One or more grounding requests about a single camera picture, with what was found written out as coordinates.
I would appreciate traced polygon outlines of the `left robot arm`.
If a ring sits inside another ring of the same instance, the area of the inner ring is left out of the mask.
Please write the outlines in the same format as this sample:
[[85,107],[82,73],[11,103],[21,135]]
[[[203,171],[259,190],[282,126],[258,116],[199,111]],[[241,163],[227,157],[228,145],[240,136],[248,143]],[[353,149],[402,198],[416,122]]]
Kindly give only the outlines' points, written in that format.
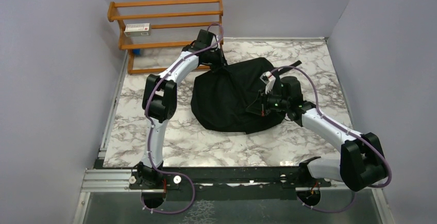
[[197,39],[186,45],[178,59],[158,75],[146,79],[142,108],[150,122],[146,149],[141,161],[136,165],[137,178],[149,188],[161,184],[163,172],[158,168],[163,163],[163,142],[166,127],[177,109],[177,87],[201,64],[215,62],[203,60],[206,52],[221,49],[223,35],[216,36],[208,30],[200,30]]

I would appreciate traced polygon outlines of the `black student backpack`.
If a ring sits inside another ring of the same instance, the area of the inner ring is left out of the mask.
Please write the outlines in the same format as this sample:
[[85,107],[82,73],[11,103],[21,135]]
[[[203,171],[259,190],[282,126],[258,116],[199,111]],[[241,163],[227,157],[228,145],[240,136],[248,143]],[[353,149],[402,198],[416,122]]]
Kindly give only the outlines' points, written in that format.
[[[219,132],[251,134],[280,124],[284,112],[272,112],[264,117],[246,112],[258,91],[265,88],[260,76],[273,69],[271,62],[260,57],[197,76],[192,91],[192,113],[205,129]],[[282,78],[279,72],[273,75],[276,77],[273,88],[278,89]]]

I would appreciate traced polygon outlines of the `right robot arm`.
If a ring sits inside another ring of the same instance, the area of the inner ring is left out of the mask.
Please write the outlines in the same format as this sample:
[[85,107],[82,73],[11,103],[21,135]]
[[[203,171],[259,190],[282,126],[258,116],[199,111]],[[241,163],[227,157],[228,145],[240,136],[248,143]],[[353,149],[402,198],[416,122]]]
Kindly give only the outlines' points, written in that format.
[[286,117],[301,127],[309,129],[331,144],[339,153],[339,159],[314,157],[300,163],[298,182],[310,186],[317,179],[340,181],[354,191],[374,187],[388,179],[390,170],[378,136],[351,130],[323,113],[316,104],[306,101],[296,77],[284,77],[280,92],[275,92],[276,77],[265,72],[260,80],[264,83],[256,100],[247,107],[247,112],[269,116],[274,112]]

